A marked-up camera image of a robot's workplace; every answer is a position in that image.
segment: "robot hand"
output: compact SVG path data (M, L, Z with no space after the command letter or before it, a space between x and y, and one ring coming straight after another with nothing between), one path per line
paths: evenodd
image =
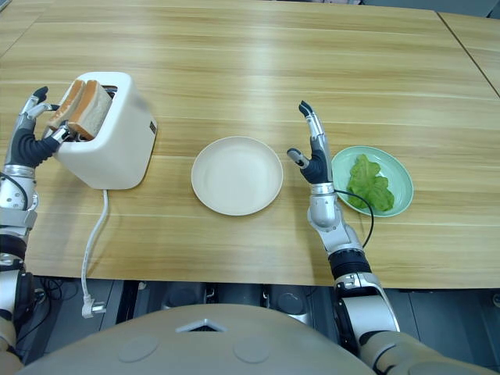
M16 167L21 169L36 168L44 160L52 156L61 143L74 135L65 121L50 137L40 141L35 140L33 132L37 117L45 111L56 111L59 108L58 105L43 103L47 98L47 91L46 87L37 89L28 98L18 115L7 156L5 157L5 174L13 174L11 169L19 169Z
M333 175L330 164L330 149L325 130L320 119L309 104L302 101L298 110L304 115L311 132L311 159L307 159L298 149L290 148L287 155L300 166L302 176L310 184L331 183Z

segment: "robotic arm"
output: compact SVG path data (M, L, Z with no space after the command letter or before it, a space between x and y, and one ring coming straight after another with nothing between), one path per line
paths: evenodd
M290 148L287 154L311 184L307 218L323 241L335 279L335 312L341 344L357 355L364 334L399 331L398 321L380 281L371 272L358 236L342 217L328 140L320 119L305 102L298 109L309 125L312 156L309 160L296 148Z
M33 275L24 266L28 236L37 219L34 171L72 135L64 122L50 137L34 139L37 117L58 108L43 103L47 91L36 90L21 109L0 174L0 348L4 350L15 347L16 332L34 304Z
M310 105L301 102L311 133L311 159L296 148L288 156L312 185L307 218L318 232L334 276L335 320L341 346L376 373L487 374L490 370L449 359L399 332L399 325L380 281L370 269L355 231L342 218L333 185L325 131Z

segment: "green lettuce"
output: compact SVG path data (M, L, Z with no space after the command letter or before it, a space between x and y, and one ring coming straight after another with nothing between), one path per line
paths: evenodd
M386 177L377 176L380 166L376 162L368 160L366 155L361 154L356 164L351 169L351 179L347 190L365 198L372 208L378 211L388 211L394 206L394 195L389 191L389 180ZM348 202L358 209L365 209L366 203L357 197L350 196Z

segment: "plate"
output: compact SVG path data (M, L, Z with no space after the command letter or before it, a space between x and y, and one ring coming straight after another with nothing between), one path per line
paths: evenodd
M276 152L250 137L227 137L206 146L191 169L200 201L224 215L243 216L267 207L283 183Z
M406 168L392 155L378 148L369 146L354 146L345 148L333 158L331 162L334 172L334 186L338 190L346 190L351 179L351 168L358 155L365 154L369 161L380 165L378 176L389 179L389 191L394 195L394 207L388 211L373 210L377 217L395 216L405 211L413 200L413 182ZM366 209L357 209L348 202L348 195L338 195L342 201L359 213L369 215Z

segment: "wooden table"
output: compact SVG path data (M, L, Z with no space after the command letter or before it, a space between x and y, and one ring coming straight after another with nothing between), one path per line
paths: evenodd
M305 218L309 186L285 155L290 146L308 148L297 110L305 99L333 153L382 148L412 175L413 204L376 220L366 250L385 287L500 286L500 100L436 13L293 2L80 3L56 1L0 58L0 149L34 88L47 84L57 101L87 71L133 76L159 134L142 184L110 194L91 277L330 285ZM236 134L266 142L284 167L276 201L246 217L212 212L190 184L203 147ZM101 192L54 159L37 180L27 265L78 277ZM368 218L346 208L345 219L364 238Z
M500 96L500 20L440 15Z

